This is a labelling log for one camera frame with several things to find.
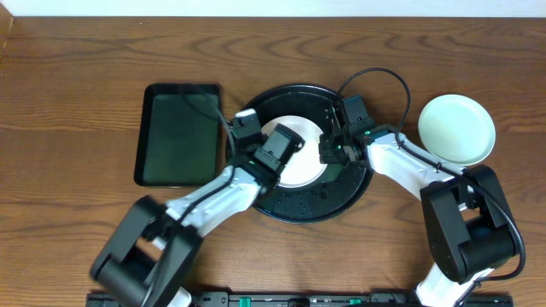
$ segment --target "white background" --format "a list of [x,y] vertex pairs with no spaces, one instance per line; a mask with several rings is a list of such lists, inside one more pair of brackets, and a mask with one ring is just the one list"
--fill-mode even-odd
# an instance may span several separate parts
[[546,0],[0,0],[13,16],[546,17]]

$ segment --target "white plate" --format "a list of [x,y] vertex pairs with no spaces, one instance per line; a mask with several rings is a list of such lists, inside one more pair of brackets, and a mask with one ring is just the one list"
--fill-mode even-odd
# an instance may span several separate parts
[[431,100],[419,117],[419,136],[425,148],[441,159],[473,165],[495,145],[495,125],[478,102],[460,95]]
[[269,135],[277,124],[287,126],[305,140],[303,148],[292,156],[282,171],[279,185],[284,188],[298,188],[317,180],[326,170],[326,165],[321,164],[318,155],[322,130],[309,119],[288,115],[272,119],[262,127],[262,132]]

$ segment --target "black plate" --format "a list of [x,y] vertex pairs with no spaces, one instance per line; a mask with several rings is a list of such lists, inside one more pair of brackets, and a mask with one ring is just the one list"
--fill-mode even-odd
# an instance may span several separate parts
[[[335,99],[332,90],[310,84],[290,84],[264,92],[244,108],[255,109],[261,125],[281,116],[295,115],[309,119],[328,134],[332,124],[327,115]],[[321,222],[350,208],[362,196],[372,175],[372,170],[361,165],[346,168],[328,165],[314,183],[301,188],[277,187],[254,207],[285,222]]]

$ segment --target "wooden table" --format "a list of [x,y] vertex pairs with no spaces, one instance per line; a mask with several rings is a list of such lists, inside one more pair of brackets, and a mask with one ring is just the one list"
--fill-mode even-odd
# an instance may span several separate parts
[[[489,282],[518,306],[546,300],[546,20],[17,18],[0,68],[0,304],[82,306],[88,270],[132,203],[190,191],[132,180],[143,91],[218,82],[232,117],[280,84],[337,88],[366,67],[400,73],[414,96],[405,132],[435,96],[479,101],[497,128],[485,162],[526,240],[516,280]],[[378,123],[399,121],[391,76],[355,80]],[[412,288],[433,261],[421,205],[375,175],[349,211],[324,223],[248,210],[205,240],[188,287],[360,293]],[[512,260],[502,272],[513,269]]]

